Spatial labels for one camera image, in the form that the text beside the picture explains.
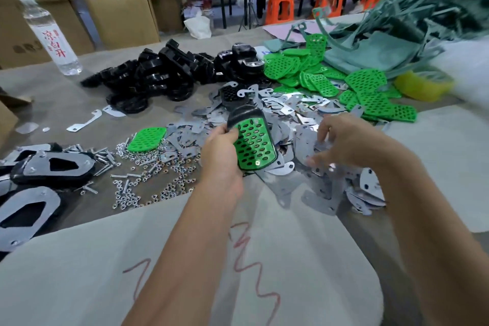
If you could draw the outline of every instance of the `plastic bottle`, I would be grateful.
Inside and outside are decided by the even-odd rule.
[[[63,75],[78,75],[83,67],[71,49],[51,13],[41,8],[35,0],[20,0],[23,16],[40,43]]]

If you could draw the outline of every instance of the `yellow tape roll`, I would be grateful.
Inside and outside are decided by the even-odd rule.
[[[424,102],[439,100],[453,85],[453,78],[431,67],[419,72],[408,71],[394,81],[394,86],[402,94]]]

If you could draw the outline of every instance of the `bottle label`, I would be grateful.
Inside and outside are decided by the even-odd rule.
[[[64,37],[58,24],[30,27],[46,51],[57,65],[65,65],[77,60],[75,52]]]

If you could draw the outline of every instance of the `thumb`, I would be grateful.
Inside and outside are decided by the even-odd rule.
[[[223,137],[226,137],[227,140],[231,143],[235,143],[238,140],[238,136],[240,135],[240,132],[238,128],[232,128],[229,132],[223,135]]]
[[[334,163],[334,148],[331,150],[316,153],[314,156],[307,158],[307,164],[311,168],[327,167],[329,164]]]

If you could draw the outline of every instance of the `tripod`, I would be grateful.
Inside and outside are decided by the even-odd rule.
[[[241,31],[241,27],[244,27],[245,30],[247,30],[247,27],[246,25],[244,24],[245,22],[245,15],[247,14],[247,11],[248,11],[248,29],[251,30],[252,26],[253,26],[253,17],[255,18],[255,21],[256,21],[256,25],[259,25],[258,23],[258,17],[256,16],[256,11],[255,11],[255,7],[253,5],[253,0],[248,0],[247,4],[244,6],[245,8],[245,11],[244,11],[244,15],[243,15],[243,18],[241,19],[241,24],[240,24],[240,28],[238,30],[238,32]]]

